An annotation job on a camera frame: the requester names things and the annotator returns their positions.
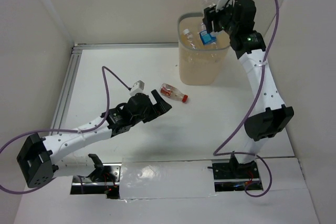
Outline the red cap juice bottle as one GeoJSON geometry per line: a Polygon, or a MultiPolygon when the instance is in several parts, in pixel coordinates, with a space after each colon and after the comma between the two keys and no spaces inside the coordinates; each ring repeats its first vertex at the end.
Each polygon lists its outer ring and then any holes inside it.
{"type": "Polygon", "coordinates": [[[174,86],[171,86],[167,83],[163,83],[160,87],[160,94],[182,103],[186,103],[188,100],[188,95],[183,94],[179,89],[174,86]]]}

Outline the blue label water bottle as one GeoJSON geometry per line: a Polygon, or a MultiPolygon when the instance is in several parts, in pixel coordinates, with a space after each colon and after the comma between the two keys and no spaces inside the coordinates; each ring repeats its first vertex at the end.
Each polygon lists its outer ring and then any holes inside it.
{"type": "Polygon", "coordinates": [[[216,37],[212,36],[211,34],[208,34],[206,30],[203,30],[199,33],[199,38],[201,40],[201,46],[203,49],[207,50],[217,49],[216,37]]]}

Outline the clear bottle front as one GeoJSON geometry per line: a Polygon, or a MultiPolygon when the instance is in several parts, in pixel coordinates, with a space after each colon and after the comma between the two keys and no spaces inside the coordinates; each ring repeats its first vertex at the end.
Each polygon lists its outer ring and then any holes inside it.
{"type": "Polygon", "coordinates": [[[189,29],[183,30],[181,38],[182,38],[183,44],[187,48],[193,49],[193,50],[200,50],[201,49],[201,47],[200,47],[197,39],[195,38],[195,36],[193,35],[193,33],[190,32],[189,29]]]}

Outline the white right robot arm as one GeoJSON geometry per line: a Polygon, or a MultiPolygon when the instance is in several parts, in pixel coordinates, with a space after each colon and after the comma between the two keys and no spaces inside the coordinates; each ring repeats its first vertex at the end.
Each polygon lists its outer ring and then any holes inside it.
{"type": "Polygon", "coordinates": [[[229,35],[230,45],[246,72],[254,96],[247,115],[238,125],[238,129],[245,131],[243,144],[236,150],[238,159],[229,165],[230,174],[240,178],[266,142],[285,128],[294,111],[279,94],[267,60],[268,48],[261,33],[254,29],[255,2],[228,0],[215,9],[214,31],[229,35]]]}

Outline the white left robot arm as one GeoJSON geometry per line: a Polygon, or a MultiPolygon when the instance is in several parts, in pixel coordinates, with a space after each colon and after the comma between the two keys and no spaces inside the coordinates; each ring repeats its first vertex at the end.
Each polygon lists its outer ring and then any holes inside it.
{"type": "Polygon", "coordinates": [[[17,162],[28,188],[32,191],[47,185],[55,177],[78,175],[81,169],[91,181],[99,181],[107,169],[96,154],[67,161],[65,157],[98,141],[108,140],[130,130],[136,124],[148,123],[172,107],[152,90],[155,103],[140,91],[131,91],[126,103],[107,107],[96,119],[74,130],[56,129],[55,135],[41,137],[39,131],[25,133],[26,140],[17,162]]]}

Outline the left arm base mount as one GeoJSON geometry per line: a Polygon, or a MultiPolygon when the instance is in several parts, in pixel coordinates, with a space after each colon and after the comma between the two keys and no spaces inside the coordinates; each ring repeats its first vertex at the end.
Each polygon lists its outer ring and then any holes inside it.
{"type": "Polygon", "coordinates": [[[87,176],[74,176],[71,195],[105,195],[107,199],[120,199],[121,163],[104,164],[96,154],[89,154],[94,170],[87,176]]]}

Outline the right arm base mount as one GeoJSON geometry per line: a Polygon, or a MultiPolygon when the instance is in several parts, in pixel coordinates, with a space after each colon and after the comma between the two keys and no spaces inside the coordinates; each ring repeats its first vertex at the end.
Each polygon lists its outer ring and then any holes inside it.
{"type": "Polygon", "coordinates": [[[263,190],[255,161],[239,164],[235,157],[227,161],[215,161],[207,167],[213,173],[215,192],[263,190]]]}

